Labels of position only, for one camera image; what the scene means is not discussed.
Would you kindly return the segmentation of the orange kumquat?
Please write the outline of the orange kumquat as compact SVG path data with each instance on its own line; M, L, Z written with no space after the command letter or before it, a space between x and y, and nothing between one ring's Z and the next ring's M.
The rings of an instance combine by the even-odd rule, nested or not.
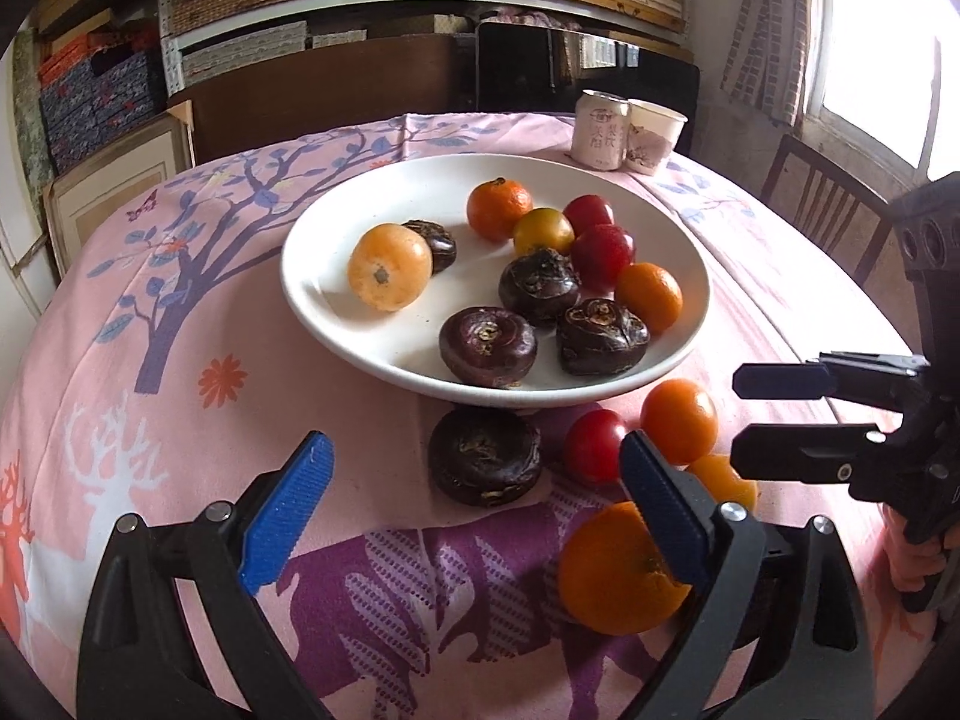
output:
M658 383L646 395L640 429L670 465L708 455L719 436L719 415L706 388L688 379Z
M669 330L683 310L680 284L669 271L651 262L625 266L613 299L641 319L652 335L662 335Z
M727 454L708 454L698 458L686 467L686 471L703 484L718 503L737 502L747 511L757 508L758 483L754 479L745 479L732 468Z

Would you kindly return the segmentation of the large orange tangerine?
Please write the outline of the large orange tangerine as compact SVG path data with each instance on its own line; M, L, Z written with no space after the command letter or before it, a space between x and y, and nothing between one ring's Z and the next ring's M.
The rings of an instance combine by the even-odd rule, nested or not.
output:
M690 593L633 502L609 505L576 528L560 553L556 582L569 616L607 635L657 628Z

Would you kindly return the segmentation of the dark water chestnut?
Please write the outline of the dark water chestnut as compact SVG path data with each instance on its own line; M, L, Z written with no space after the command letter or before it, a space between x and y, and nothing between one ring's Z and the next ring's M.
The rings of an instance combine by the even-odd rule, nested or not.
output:
M501 273L501 304L534 327L553 327L581 300L581 282L566 255L550 247L517 257Z
M646 355L651 330L618 302L578 302L556 324L558 359L572 376L612 377L630 371Z
M428 470L434 486L455 502L498 507L537 484L540 447L539 429L514 411L457 406L434 426Z
M439 330L438 344L449 371L478 387L514 387L530 372L539 351L532 325L494 305L452 314Z
M457 259L455 239L442 224L428 220L410 220L405 221L404 227L425 239L431 252L433 275L448 270Z

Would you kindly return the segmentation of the pale orange loquat fruit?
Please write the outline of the pale orange loquat fruit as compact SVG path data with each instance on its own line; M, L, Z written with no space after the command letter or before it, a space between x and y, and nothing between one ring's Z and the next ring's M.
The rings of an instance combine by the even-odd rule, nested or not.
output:
M397 312L420 298L433 273L433 254L423 236L402 224L364 232L347 266L348 286L381 312Z

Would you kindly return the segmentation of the red cherry tomato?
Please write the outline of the red cherry tomato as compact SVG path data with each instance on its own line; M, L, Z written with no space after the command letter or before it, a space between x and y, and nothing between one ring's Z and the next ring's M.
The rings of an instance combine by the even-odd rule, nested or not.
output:
M615 411L589 411L573 422L563 442L563 466L587 486L612 486L620 477L625 423Z
M612 206L596 193L586 193L571 200L563 208L563 215L573 227L576 238L593 227L615 223Z
M574 239L569 256L584 288L612 293L635 258L635 239L618 224L597 224Z

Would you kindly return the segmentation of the dark wooden chair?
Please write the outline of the dark wooden chair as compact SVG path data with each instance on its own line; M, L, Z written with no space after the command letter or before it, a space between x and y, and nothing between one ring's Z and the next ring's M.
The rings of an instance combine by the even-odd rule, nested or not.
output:
M839 244L853 231L853 221L859 211L874 216L874 231L869 234L866 247L850 271L857 286L864 288L892 234L889 204L873 188L851 176L828 156L799 137L784 133L758 195L760 202L768 208L775 199L779 181L788 174L789 161L805 167L804 184L789 223L825 254L836 254Z

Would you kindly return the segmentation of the yellow-orange cherry tomato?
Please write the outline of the yellow-orange cherry tomato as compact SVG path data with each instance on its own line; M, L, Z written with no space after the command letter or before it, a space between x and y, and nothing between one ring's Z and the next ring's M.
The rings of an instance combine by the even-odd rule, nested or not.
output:
M514 226L512 247L517 257L539 249L553 249L566 255L576 239L568 218L556 208L534 208Z

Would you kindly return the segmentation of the white paper cup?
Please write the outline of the white paper cup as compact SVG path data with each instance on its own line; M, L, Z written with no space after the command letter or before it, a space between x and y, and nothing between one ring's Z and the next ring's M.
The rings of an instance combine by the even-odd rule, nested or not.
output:
M625 164L631 171L654 176L674 153L686 115L660 104L630 99Z

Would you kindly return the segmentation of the white oval plate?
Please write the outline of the white oval plate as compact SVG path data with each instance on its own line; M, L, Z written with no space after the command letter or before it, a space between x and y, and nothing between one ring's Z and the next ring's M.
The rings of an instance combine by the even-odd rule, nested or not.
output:
M456 310L496 304L501 271L511 259L511 245L483 241L467 224L469 193L494 177L523 184L540 206L563 208L579 195L596 193L635 239L640 260L662 266L679 282L679 321L651 341L631 371L612 379L570 376L560 367L555 338L548 332L540 333L532 371L514 387L469 385L446 367L439 354L439 328ZM348 286L348 259L364 232L409 220L446 226L457 242L457 259L404 309L371 309ZM428 397L503 408L605 400L664 377L692 351L711 301L698 244L633 177L517 154L423 156L348 179L293 224L281 251L280 275L286 300L306 330L356 369Z

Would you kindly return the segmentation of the small orange tangerine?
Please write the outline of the small orange tangerine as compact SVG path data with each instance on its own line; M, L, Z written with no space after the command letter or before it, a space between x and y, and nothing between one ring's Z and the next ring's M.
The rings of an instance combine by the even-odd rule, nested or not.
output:
M470 192L467 221L480 238L502 244L512 238L514 226L532 208L534 199L523 184L496 177Z

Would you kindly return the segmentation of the framed picture leaning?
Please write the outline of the framed picture leaning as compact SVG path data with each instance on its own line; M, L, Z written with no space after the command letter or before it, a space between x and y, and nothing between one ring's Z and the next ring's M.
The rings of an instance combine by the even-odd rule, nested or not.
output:
M184 101L99 149L44 192L57 275L114 211L194 164L194 112Z

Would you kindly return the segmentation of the black piano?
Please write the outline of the black piano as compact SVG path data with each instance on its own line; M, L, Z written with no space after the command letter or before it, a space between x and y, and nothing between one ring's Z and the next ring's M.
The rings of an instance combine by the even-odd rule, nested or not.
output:
M685 115L677 149L692 149L700 71L690 62L589 32L485 21L477 28L477 107L571 114L588 89Z

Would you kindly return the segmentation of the dark wooden cabinet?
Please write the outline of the dark wooden cabinet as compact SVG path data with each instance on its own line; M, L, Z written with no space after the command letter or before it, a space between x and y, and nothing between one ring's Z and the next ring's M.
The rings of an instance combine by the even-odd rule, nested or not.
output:
M473 107L475 39L381 37L283 55L197 83L169 102L194 117L199 163L342 125Z

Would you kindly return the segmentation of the stack of patterned boxes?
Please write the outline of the stack of patterned boxes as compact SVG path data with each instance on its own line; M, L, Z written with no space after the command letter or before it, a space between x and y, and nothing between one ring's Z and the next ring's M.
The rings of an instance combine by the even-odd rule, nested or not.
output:
M41 65L39 82L57 174L166 107L160 38L151 23L75 37Z

